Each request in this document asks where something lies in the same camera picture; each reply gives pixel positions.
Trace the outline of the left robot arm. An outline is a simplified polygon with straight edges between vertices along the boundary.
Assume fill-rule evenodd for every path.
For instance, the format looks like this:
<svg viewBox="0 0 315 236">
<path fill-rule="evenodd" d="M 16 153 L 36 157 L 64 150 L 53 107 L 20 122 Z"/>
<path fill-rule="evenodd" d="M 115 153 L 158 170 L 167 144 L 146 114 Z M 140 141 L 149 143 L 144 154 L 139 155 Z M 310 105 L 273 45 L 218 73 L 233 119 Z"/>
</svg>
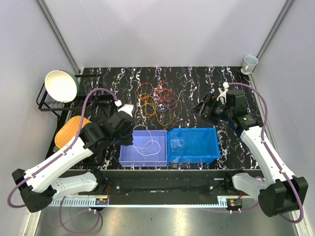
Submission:
<svg viewBox="0 0 315 236">
<path fill-rule="evenodd" d="M 121 108 L 109 119 L 89 122 L 59 151 L 28 170 L 16 169 L 12 177 L 29 212 L 46 208 L 54 199 L 80 192 L 100 195 L 106 182 L 94 173 L 62 178 L 74 164 L 106 149 L 114 142 L 132 144 L 133 112 Z"/>
</svg>

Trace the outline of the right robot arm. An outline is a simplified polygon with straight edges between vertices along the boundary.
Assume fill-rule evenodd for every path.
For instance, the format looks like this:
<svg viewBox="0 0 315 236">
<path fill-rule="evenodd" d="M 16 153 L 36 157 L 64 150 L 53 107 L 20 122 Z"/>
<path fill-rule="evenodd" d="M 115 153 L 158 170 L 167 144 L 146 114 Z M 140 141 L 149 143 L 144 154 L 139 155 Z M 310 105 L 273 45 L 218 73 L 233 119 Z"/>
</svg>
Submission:
<svg viewBox="0 0 315 236">
<path fill-rule="evenodd" d="M 228 175 L 223 183 L 227 194 L 234 195 L 238 191 L 248 194 L 268 217 L 295 210 L 303 216 L 308 183 L 304 177 L 297 177 L 270 145 L 261 119 L 248 112 L 242 90 L 226 90 L 219 96 L 208 92 L 190 112 L 213 125 L 219 121 L 228 122 L 260 166 L 264 180 L 258 180 L 244 171 Z"/>
</svg>

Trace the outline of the purple plastic bin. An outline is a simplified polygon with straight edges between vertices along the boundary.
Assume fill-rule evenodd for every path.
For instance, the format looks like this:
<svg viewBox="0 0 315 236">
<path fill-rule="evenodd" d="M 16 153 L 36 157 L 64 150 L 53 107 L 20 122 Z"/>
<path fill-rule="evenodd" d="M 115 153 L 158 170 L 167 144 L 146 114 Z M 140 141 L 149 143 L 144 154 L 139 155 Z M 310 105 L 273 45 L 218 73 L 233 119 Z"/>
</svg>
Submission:
<svg viewBox="0 0 315 236">
<path fill-rule="evenodd" d="M 133 145 L 121 146 L 119 163 L 123 167 L 167 166 L 167 131 L 134 130 Z"/>
</svg>

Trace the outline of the blue plastic bin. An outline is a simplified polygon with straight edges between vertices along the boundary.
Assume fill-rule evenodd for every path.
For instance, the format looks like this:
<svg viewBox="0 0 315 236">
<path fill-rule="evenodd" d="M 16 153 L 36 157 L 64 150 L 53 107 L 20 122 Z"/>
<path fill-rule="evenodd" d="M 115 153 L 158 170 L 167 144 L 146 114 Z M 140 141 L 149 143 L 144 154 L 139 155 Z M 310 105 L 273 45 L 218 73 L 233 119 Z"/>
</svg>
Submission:
<svg viewBox="0 0 315 236">
<path fill-rule="evenodd" d="M 211 164 L 220 158 L 215 128 L 174 128 L 167 132 L 169 164 Z"/>
</svg>

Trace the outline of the orange woven plate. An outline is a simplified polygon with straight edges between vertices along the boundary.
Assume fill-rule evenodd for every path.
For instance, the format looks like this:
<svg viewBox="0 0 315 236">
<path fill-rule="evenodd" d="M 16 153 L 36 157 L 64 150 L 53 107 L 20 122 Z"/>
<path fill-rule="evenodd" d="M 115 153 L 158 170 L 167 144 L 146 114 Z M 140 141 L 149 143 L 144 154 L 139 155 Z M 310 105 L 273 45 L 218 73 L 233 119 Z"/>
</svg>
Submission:
<svg viewBox="0 0 315 236">
<path fill-rule="evenodd" d="M 55 145 L 63 148 L 76 134 L 79 129 L 81 116 L 74 116 L 56 133 Z"/>
</svg>

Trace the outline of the white mug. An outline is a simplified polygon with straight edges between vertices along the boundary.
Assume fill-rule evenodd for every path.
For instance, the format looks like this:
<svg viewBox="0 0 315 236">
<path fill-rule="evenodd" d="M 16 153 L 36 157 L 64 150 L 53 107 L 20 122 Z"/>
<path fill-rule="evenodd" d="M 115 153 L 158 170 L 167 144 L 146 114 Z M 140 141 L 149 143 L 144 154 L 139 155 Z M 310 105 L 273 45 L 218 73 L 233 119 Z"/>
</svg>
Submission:
<svg viewBox="0 0 315 236">
<path fill-rule="evenodd" d="M 247 55 L 244 57 L 243 64 L 241 67 L 241 72 L 244 75 L 249 75 L 253 72 L 255 67 L 257 66 L 259 60 L 255 56 Z"/>
</svg>

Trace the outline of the white bowl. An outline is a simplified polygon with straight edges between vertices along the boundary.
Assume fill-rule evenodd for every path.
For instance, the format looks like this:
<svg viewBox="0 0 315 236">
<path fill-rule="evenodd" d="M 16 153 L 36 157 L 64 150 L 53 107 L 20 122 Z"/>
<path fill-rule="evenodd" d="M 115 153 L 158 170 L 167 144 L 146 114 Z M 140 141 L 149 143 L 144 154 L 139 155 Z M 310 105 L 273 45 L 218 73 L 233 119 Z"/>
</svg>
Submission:
<svg viewBox="0 0 315 236">
<path fill-rule="evenodd" d="M 48 94 L 56 101 L 68 103 L 75 99 L 79 91 L 79 82 L 70 72 L 54 70 L 49 72 L 44 81 Z"/>
</svg>

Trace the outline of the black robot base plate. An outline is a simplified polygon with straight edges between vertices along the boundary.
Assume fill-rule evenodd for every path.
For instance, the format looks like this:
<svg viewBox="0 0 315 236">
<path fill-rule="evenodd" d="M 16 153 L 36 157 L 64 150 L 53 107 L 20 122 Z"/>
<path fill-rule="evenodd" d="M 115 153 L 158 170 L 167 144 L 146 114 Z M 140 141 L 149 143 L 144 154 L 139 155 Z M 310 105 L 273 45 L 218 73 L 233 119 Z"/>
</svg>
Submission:
<svg viewBox="0 0 315 236">
<path fill-rule="evenodd" d="M 238 198 L 227 170 L 92 170 L 111 205 L 217 204 L 218 196 Z"/>
</svg>

